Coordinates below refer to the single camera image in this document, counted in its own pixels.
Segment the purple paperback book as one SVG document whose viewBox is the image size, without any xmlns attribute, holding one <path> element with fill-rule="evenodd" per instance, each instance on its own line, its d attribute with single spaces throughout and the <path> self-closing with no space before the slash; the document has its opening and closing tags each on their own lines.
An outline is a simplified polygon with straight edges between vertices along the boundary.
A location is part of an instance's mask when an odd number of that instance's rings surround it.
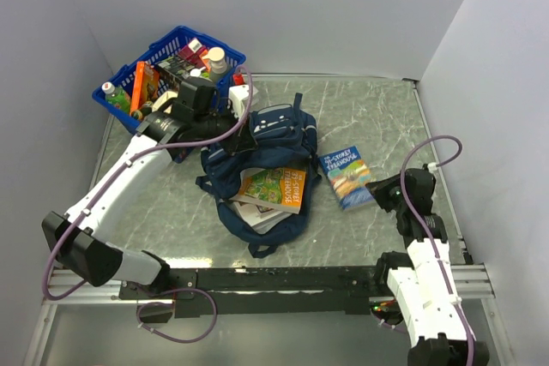
<svg viewBox="0 0 549 366">
<path fill-rule="evenodd" d="M 264 219 L 270 219 L 281 213 L 281 211 L 277 211 L 272 208 L 261 207 L 255 204 L 238 202 L 238 201 L 234 202 L 232 206 L 234 207 L 236 213 L 242 219 L 264 220 Z"/>
</svg>

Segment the white coffee cover book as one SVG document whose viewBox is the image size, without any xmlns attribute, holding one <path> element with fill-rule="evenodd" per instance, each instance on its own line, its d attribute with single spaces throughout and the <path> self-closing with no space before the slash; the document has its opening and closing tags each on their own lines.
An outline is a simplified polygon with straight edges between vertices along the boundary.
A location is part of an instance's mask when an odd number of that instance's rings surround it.
<svg viewBox="0 0 549 366">
<path fill-rule="evenodd" d="M 283 219 L 290 217 L 291 214 L 282 212 L 270 219 L 264 220 L 249 220 L 243 219 L 243 221 L 251 227 L 251 229 L 258 234 L 265 234 L 270 231 L 275 225 L 280 223 Z"/>
</svg>

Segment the navy blue student backpack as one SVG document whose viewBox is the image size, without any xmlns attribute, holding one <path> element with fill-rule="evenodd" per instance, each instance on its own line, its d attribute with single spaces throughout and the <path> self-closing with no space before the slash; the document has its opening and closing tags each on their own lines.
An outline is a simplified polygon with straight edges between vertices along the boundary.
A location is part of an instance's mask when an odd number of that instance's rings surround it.
<svg viewBox="0 0 549 366">
<path fill-rule="evenodd" d="M 320 183 L 317 157 L 317 120 L 301 108 L 302 93 L 291 104 L 271 105 L 249 114 L 241 138 L 246 149 L 234 152 L 227 140 L 201 149 L 205 174 L 196 185 L 212 195 L 221 223 L 248 244 L 252 257 L 272 255 L 279 246 L 302 235 L 311 215 L 314 188 Z M 238 194 L 244 173 L 252 169 L 289 167 L 305 173 L 302 205 L 265 233 L 239 217 L 229 201 Z"/>
</svg>

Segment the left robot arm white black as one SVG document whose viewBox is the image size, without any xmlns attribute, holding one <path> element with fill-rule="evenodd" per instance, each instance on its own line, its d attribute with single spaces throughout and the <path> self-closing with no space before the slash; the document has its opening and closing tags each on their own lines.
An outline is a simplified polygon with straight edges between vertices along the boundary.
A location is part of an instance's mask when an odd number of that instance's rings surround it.
<svg viewBox="0 0 549 366">
<path fill-rule="evenodd" d="M 49 291 L 55 263 L 80 276 L 83 284 L 98 287 L 110 280 L 127 280 L 138 283 L 149 298 L 165 296 L 170 279 L 162 261 L 144 251 L 118 247 L 110 242 L 110 232 L 127 206 L 182 149 L 227 142 L 244 129 L 252 105 L 248 100 L 240 119 L 201 141 L 190 140 L 184 127 L 162 112 L 142 122 L 142 130 L 115 165 L 80 201 L 63 214 L 49 212 L 44 217 L 41 227 L 50 249 L 41 280 L 44 296 L 59 299 Z"/>
</svg>

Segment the blue paperback book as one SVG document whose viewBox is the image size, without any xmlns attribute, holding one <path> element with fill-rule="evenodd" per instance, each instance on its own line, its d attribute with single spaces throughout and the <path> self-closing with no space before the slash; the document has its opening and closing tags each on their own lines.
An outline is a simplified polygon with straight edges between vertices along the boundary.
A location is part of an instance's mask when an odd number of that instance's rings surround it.
<svg viewBox="0 0 549 366">
<path fill-rule="evenodd" d="M 320 165 L 343 210 L 363 206 L 374 200 L 366 184 L 371 170 L 356 146 L 322 155 Z"/>
</svg>

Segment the orange treehouse paperback book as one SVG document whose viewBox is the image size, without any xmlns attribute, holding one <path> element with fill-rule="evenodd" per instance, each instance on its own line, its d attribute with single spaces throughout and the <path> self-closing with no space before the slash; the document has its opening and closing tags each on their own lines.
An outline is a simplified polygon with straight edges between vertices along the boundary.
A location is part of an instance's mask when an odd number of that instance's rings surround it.
<svg viewBox="0 0 549 366">
<path fill-rule="evenodd" d="M 304 199 L 306 176 L 305 171 L 288 167 L 246 169 L 232 200 L 298 214 Z"/>
</svg>

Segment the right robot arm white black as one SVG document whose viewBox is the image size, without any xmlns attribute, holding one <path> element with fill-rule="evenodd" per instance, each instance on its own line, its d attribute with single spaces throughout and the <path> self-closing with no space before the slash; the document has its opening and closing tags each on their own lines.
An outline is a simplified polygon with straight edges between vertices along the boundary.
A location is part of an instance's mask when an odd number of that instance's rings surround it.
<svg viewBox="0 0 549 366">
<path fill-rule="evenodd" d="M 393 310 L 410 338 L 408 364 L 486 365 L 488 346 L 464 315 L 445 225 L 432 211 L 435 186 L 434 175 L 417 168 L 366 185 L 378 206 L 394 213 L 406 248 L 382 254 L 374 284 L 395 298 Z"/>
</svg>

